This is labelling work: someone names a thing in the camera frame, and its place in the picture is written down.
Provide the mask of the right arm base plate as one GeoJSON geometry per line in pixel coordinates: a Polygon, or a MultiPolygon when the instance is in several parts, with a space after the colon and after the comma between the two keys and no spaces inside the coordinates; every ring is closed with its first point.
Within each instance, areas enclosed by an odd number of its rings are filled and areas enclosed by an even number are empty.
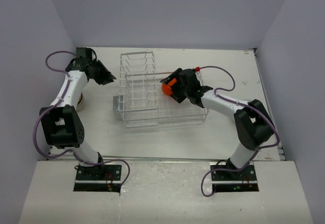
{"type": "Polygon", "coordinates": [[[216,168],[223,168],[225,162],[212,164],[210,166],[212,188],[216,193],[237,193],[259,191],[255,167],[250,164],[242,172],[216,171],[216,168]]]}

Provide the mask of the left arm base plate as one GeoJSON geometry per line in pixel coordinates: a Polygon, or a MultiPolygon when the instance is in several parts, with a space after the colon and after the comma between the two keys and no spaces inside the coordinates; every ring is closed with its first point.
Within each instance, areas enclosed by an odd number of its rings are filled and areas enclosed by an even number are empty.
{"type": "Polygon", "coordinates": [[[75,192],[120,193],[122,165],[75,166],[75,192]]]}

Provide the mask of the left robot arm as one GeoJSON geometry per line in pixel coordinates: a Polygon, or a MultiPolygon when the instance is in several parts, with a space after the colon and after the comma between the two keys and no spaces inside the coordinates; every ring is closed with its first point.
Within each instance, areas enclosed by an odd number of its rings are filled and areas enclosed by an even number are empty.
{"type": "Polygon", "coordinates": [[[92,48],[78,47],[74,58],[62,71],[64,83],[49,107],[40,109],[34,129],[42,126],[46,143],[63,150],[48,158],[59,158],[72,153],[80,163],[80,170],[95,180],[104,177],[106,168],[101,154],[85,142],[85,130],[77,113],[77,105],[89,80],[99,85],[114,82],[116,77],[98,60],[92,48]]]}

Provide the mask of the small orange bowl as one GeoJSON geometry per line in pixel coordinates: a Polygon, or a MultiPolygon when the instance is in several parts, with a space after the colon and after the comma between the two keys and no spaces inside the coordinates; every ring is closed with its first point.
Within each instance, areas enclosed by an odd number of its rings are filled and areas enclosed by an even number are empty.
{"type": "Polygon", "coordinates": [[[167,96],[172,96],[172,85],[174,85],[177,82],[175,78],[170,80],[168,83],[162,83],[161,90],[162,92],[167,96]]]}

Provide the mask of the plain beige bowl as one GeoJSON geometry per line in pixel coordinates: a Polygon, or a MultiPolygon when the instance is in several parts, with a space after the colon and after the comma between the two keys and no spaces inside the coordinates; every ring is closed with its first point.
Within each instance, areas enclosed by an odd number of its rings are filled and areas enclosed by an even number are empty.
{"type": "Polygon", "coordinates": [[[77,112],[81,111],[83,109],[83,106],[84,106],[84,96],[83,93],[81,93],[77,102],[77,107],[76,107],[77,112]]]}

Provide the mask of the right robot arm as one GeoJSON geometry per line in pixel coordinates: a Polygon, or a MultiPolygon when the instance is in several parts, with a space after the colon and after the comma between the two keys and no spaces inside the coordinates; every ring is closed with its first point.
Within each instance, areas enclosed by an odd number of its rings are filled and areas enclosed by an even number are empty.
{"type": "Polygon", "coordinates": [[[242,101],[219,94],[220,87],[202,85],[197,77],[200,68],[178,68],[163,78],[162,91],[177,103],[188,99],[192,104],[216,111],[235,123],[239,145],[224,167],[216,167],[218,175],[237,180],[274,134],[275,127],[263,103],[259,100],[242,101]]]}

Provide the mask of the white wire dish rack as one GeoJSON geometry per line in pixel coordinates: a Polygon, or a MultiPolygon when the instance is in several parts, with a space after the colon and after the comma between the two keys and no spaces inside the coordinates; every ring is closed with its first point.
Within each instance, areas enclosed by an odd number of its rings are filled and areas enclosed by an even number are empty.
{"type": "Polygon", "coordinates": [[[177,103],[161,89],[161,79],[171,71],[156,66],[152,51],[120,55],[119,94],[113,98],[113,112],[127,128],[158,124],[194,124],[205,121],[208,110],[185,100],[177,103]]]}

